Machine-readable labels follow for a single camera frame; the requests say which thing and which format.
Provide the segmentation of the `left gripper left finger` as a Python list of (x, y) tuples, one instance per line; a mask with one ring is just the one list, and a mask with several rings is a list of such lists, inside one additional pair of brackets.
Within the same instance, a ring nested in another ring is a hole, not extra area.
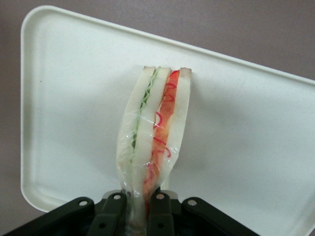
[(7, 236), (122, 236), (126, 195), (110, 192), (99, 203), (76, 198), (8, 233)]

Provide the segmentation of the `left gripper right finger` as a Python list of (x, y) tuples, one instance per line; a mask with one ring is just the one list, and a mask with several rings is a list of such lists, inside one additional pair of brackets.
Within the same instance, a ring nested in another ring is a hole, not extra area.
[(151, 196), (149, 236), (256, 236), (257, 233), (201, 198), (179, 202), (174, 192)]

